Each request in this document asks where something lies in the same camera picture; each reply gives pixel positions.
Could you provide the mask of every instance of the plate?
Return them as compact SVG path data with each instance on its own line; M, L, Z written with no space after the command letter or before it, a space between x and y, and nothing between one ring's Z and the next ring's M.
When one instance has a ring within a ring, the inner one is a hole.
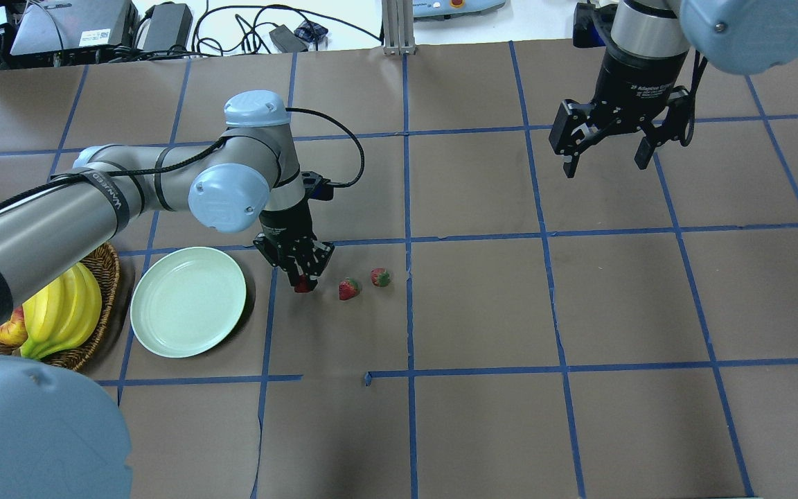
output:
M186 247L156 262L131 298L131 326L147 350L190 357L220 343L245 308L240 266L213 247Z

